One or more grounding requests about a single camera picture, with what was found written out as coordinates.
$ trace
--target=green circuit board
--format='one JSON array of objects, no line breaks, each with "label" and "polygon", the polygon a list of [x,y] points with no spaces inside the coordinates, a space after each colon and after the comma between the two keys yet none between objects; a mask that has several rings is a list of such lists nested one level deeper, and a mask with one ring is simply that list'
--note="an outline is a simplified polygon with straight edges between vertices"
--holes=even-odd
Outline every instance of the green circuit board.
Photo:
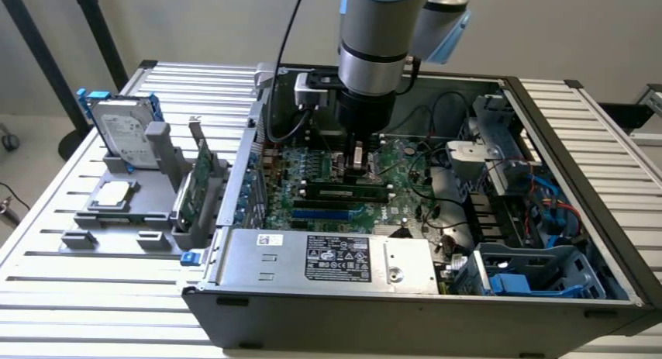
[{"label": "green circuit board", "polygon": [[421,152],[411,154],[417,143],[409,140],[391,140],[378,149],[369,159],[370,172],[359,178],[359,184],[393,185],[395,197],[389,203],[357,202],[349,209],[350,220],[346,219],[303,219],[307,224],[302,228],[302,219],[293,218],[295,201],[302,200],[299,187],[302,180],[309,182],[343,182],[343,174],[334,163],[339,153],[327,150],[309,150],[302,147],[285,147],[281,151],[270,152],[274,156],[271,164],[265,167],[269,171],[267,191],[269,209],[266,228],[271,230],[309,230],[342,233],[373,233],[375,225],[397,226],[406,218],[415,221],[418,205],[430,207],[432,202],[417,196],[410,189],[409,172],[414,162],[414,171],[421,174],[417,189],[425,195],[433,195],[432,187],[423,185],[426,159],[417,157]]}]

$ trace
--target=power supply label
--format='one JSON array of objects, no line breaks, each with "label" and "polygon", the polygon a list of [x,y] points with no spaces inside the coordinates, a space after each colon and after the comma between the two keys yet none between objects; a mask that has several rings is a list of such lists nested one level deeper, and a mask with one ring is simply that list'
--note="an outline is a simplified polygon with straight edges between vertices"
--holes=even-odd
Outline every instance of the power supply label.
[{"label": "power supply label", "polygon": [[306,277],[309,280],[370,283],[369,238],[309,236]]}]

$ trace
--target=white wall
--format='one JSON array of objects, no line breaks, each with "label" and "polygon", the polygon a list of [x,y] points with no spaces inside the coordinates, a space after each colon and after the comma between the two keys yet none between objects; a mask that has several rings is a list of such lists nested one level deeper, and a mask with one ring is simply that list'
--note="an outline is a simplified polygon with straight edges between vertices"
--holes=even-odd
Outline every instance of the white wall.
[{"label": "white wall", "polygon": [[[274,60],[294,0],[101,0],[131,73],[143,59]],[[472,0],[470,29],[445,71],[576,78],[594,97],[630,102],[662,82],[661,0]],[[76,89],[113,82],[75,0],[26,0]],[[63,115],[0,6],[0,112]],[[305,0],[285,60],[334,64],[338,0]]]}]

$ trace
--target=blue latch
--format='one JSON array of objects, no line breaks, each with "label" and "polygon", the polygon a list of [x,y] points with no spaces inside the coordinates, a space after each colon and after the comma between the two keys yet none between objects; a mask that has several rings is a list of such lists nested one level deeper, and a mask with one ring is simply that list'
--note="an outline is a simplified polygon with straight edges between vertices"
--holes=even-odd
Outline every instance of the blue latch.
[{"label": "blue latch", "polygon": [[182,253],[179,264],[182,266],[201,266],[201,254],[198,254],[197,252]]},{"label": "blue latch", "polygon": [[582,296],[584,287],[574,285],[562,291],[533,291],[522,274],[497,274],[490,278],[490,286],[497,295],[517,295],[532,297],[560,297],[574,299]]}]

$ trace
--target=black stand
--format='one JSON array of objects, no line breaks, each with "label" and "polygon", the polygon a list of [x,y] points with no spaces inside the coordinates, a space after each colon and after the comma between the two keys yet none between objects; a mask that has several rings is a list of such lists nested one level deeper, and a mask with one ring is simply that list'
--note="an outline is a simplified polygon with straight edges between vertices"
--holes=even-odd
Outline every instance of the black stand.
[{"label": "black stand", "polygon": [[109,30],[109,25],[106,24],[105,14],[102,13],[102,8],[99,7],[99,0],[76,0],[80,5],[80,10],[86,15],[87,24],[92,30],[92,35],[95,35],[97,45],[102,52],[103,60],[106,61],[106,67],[111,73],[113,82],[118,87],[118,91],[122,91],[125,85],[129,82],[127,70],[122,64],[121,54],[118,48],[115,47],[115,42],[113,41],[111,31]]},{"label": "black stand", "polygon": [[[20,35],[23,36],[23,40],[28,44],[30,51],[35,56],[39,67],[46,75],[48,83],[51,84],[51,88],[55,91],[55,95],[58,96],[58,100],[62,103],[62,107],[70,116],[71,123],[74,124],[76,130],[70,133],[75,134],[78,137],[78,143],[80,144],[82,140],[86,138],[87,133],[90,132],[90,124],[87,123],[86,117],[83,116],[83,112],[80,111],[80,107],[71,93],[70,85],[67,84],[67,80],[64,79],[63,73],[60,72],[60,68],[58,67],[58,63],[55,62],[54,56],[51,54],[51,50],[48,50],[47,44],[44,42],[44,38],[39,33],[38,26],[35,25],[35,21],[30,16],[28,9],[23,0],[3,0],[3,4],[7,7],[7,12],[12,17],[14,24],[16,24],[16,28],[19,29]],[[60,147],[67,146],[67,148],[59,148],[62,158],[66,156],[71,156],[71,154],[63,154],[63,151],[76,150],[74,146],[75,139],[70,138],[66,142],[62,140]]]}]

